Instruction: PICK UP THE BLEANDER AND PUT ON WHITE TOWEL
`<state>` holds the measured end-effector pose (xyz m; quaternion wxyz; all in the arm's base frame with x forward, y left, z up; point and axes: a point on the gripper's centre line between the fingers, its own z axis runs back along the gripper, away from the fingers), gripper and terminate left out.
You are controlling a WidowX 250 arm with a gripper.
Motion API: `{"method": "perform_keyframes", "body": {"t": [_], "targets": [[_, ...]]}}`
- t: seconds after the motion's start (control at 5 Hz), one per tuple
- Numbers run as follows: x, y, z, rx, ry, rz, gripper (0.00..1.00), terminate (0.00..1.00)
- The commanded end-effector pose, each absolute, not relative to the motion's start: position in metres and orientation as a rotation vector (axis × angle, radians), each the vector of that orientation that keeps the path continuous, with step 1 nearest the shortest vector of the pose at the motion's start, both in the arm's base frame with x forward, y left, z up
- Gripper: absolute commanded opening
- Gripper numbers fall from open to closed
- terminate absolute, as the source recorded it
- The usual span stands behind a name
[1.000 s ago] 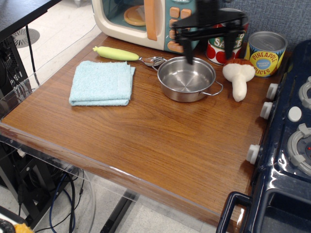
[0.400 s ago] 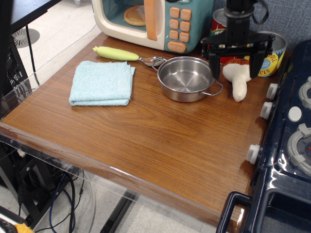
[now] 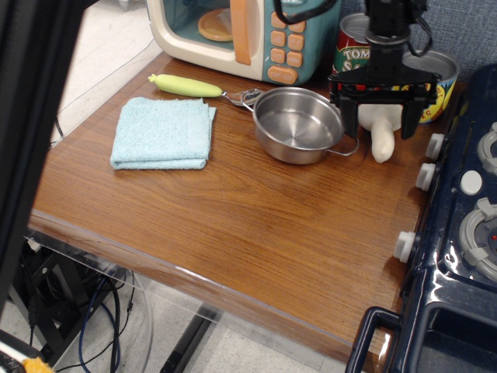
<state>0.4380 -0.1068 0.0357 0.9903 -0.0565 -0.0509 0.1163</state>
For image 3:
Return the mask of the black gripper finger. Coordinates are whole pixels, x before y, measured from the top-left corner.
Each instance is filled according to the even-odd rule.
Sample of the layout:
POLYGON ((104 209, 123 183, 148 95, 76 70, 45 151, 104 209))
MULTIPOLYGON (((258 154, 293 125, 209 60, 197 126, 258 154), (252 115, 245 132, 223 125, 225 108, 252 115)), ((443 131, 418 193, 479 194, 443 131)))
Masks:
POLYGON ((415 134, 422 113, 423 102, 414 100, 404 104, 401 113, 401 138, 403 140, 407 140, 415 134))
POLYGON ((358 105, 355 101, 342 101, 340 103, 342 123, 347 135, 356 137, 358 130, 358 105))

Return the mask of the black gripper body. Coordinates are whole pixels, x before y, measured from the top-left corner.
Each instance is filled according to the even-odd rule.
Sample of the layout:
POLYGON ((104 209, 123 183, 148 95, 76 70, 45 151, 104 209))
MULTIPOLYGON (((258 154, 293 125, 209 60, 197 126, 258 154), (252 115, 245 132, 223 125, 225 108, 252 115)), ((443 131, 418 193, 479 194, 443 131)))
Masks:
POLYGON ((417 70, 403 64, 405 47, 410 47, 410 33, 384 37, 367 33, 370 59, 358 69, 329 76, 331 101, 343 108, 354 104, 420 103, 422 108, 437 99, 438 74, 417 70))

